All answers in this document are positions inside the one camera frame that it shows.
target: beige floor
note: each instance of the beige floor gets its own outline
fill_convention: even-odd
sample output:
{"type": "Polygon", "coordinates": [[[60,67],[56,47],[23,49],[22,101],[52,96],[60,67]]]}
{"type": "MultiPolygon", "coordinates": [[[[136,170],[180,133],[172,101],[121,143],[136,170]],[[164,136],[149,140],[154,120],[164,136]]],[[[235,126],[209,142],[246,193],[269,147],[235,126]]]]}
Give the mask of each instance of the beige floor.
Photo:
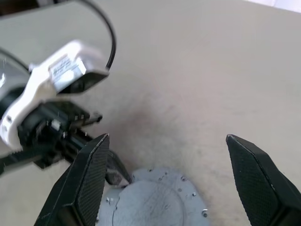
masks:
{"type": "MultiPolygon", "coordinates": [[[[169,166],[197,185],[213,226],[249,225],[225,138],[268,152],[301,189],[301,15],[240,0],[99,0],[114,23],[110,77],[75,98],[104,120],[129,170],[169,166]]],[[[40,62],[72,39],[106,54],[97,17],[76,3],[0,21],[0,44],[40,62]]],[[[0,179],[1,226],[32,226],[66,169],[28,166],[0,179]]]]}

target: round metal lid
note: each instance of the round metal lid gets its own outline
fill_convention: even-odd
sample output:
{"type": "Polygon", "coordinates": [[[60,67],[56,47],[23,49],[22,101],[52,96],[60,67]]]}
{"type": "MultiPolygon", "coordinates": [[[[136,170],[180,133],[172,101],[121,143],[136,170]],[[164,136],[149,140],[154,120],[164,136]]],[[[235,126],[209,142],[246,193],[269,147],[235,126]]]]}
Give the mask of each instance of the round metal lid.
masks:
{"type": "Polygon", "coordinates": [[[139,169],[133,183],[103,196],[97,226],[209,226],[193,184],[171,169],[139,169]]]}

